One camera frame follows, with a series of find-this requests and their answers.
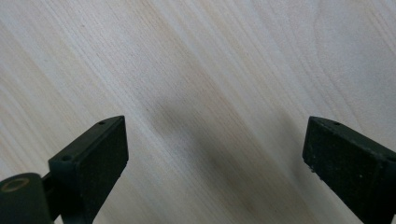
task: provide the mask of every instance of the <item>black plastic part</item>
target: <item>black plastic part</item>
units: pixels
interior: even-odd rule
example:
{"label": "black plastic part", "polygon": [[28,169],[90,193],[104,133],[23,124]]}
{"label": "black plastic part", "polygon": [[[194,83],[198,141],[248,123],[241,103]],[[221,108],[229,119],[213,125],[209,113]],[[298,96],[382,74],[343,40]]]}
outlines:
{"label": "black plastic part", "polygon": [[0,183],[0,223],[52,223],[40,175],[14,175]]}
{"label": "black plastic part", "polygon": [[92,223],[128,161],[124,116],[102,120],[49,160],[64,223]]}
{"label": "black plastic part", "polygon": [[343,124],[311,117],[303,158],[363,223],[391,223],[396,153]]}

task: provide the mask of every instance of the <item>wood grain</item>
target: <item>wood grain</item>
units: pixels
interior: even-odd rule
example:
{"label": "wood grain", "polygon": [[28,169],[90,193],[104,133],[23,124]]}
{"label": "wood grain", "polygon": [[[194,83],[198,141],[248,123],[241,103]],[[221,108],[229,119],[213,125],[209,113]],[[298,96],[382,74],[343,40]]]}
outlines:
{"label": "wood grain", "polygon": [[131,159],[95,223],[360,223],[304,132],[396,148],[395,24],[392,0],[2,1],[0,178],[123,114]]}

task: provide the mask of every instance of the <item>wooden surface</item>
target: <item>wooden surface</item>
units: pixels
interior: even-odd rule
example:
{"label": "wooden surface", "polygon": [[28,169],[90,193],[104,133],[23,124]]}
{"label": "wooden surface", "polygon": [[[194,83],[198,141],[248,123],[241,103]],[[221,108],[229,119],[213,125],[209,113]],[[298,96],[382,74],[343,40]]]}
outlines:
{"label": "wooden surface", "polygon": [[392,0],[1,1],[0,178],[123,114],[131,159],[95,223],[360,223],[304,132],[396,148],[395,24]]}

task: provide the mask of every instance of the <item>light wood tabletop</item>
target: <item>light wood tabletop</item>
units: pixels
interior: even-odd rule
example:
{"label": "light wood tabletop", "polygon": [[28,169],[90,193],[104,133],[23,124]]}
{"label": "light wood tabletop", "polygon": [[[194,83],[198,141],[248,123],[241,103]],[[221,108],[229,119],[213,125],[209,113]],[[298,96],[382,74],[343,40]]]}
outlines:
{"label": "light wood tabletop", "polygon": [[304,135],[396,149],[396,2],[0,2],[0,179],[117,115],[130,160],[94,223],[361,223]]}

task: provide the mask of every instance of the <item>wooden table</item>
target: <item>wooden table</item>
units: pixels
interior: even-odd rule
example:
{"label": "wooden table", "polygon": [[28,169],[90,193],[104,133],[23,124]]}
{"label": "wooden table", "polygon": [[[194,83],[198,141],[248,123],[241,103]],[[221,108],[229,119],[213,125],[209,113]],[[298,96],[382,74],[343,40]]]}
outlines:
{"label": "wooden table", "polygon": [[307,119],[394,149],[395,87],[392,0],[5,0],[0,178],[125,115],[95,223],[360,223],[304,164]]}

